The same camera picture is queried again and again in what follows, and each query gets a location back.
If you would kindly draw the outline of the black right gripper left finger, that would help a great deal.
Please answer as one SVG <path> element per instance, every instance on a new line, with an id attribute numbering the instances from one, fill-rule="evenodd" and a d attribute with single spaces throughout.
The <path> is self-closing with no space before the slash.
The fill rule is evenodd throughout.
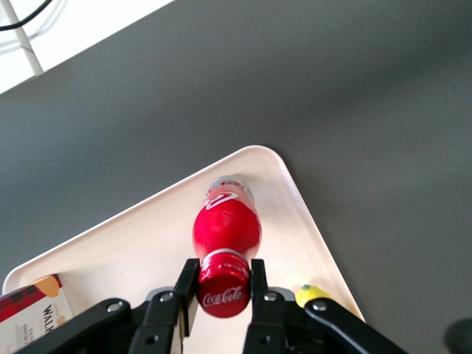
<path id="1" fill-rule="evenodd" d="M 198 307 L 199 260 L 188 259 L 173 287 L 151 291 L 132 308 L 110 298 L 19 350 L 20 353 L 182 353 Z"/>

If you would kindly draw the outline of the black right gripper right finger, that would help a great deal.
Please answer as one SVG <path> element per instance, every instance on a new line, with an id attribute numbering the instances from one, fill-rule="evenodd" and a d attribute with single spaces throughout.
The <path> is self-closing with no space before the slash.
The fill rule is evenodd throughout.
<path id="1" fill-rule="evenodd" d="M 244 353 L 405 352 L 332 299 L 301 308 L 288 289 L 268 287 L 261 259 L 251 261 L 251 300 Z"/>

